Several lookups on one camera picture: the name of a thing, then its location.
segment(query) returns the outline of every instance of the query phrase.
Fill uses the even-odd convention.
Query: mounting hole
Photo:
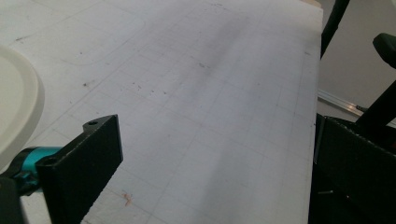
[[[53,163],[55,163],[57,161],[58,160],[56,160],[55,158],[48,158],[43,163],[44,163],[44,165],[52,165]]]

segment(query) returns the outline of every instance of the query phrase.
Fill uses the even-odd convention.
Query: white bowl
[[[0,46],[0,169],[10,163],[35,130],[44,89],[23,56]]]

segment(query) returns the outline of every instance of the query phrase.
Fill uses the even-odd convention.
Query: white wall
[[[334,0],[318,0],[323,27]],[[351,0],[339,29],[320,63],[319,87],[351,103],[368,107],[396,79],[396,71],[376,53],[373,39],[396,35],[396,9],[391,0]],[[321,102],[318,112],[353,119]]]

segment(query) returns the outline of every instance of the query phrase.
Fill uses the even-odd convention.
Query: white grid surface
[[[83,223],[298,224],[321,19],[299,0],[0,1],[0,43],[45,86],[28,147],[119,114],[124,161]],[[23,201],[50,223],[41,195]]]

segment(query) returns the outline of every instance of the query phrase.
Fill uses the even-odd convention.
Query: black plastic part
[[[349,0],[335,1],[334,6],[332,7],[332,13],[330,14],[329,20],[327,21],[321,36],[320,58],[323,57],[326,48],[329,46],[329,43],[335,34],[335,31],[337,31],[338,24],[340,23],[341,19],[343,19],[348,4]]]
[[[29,147],[22,150],[18,155],[12,160],[8,168],[0,174],[0,177],[13,177],[21,172],[23,163],[29,154],[35,150],[37,147]]]
[[[374,223],[396,223],[396,130],[326,118],[318,168]]]
[[[373,221],[314,164],[308,224],[373,224]]]
[[[373,44],[382,60],[396,68],[396,36],[380,34],[374,38]]]
[[[117,115],[92,120],[83,129],[35,164],[54,224],[80,223],[122,162]]]
[[[0,224],[27,223],[20,194],[13,179],[0,177]]]
[[[356,121],[362,126],[385,126],[396,117],[396,81]]]

